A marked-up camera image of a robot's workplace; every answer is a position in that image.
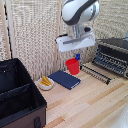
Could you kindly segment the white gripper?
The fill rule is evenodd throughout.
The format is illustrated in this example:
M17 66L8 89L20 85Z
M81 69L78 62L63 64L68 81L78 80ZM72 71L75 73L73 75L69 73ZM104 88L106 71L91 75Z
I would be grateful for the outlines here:
M93 33L86 33L81 38L72 39L70 36L57 37L56 42L59 45L60 52L66 52L84 47L93 46L95 44L95 36ZM80 53L75 55L76 60L81 60Z

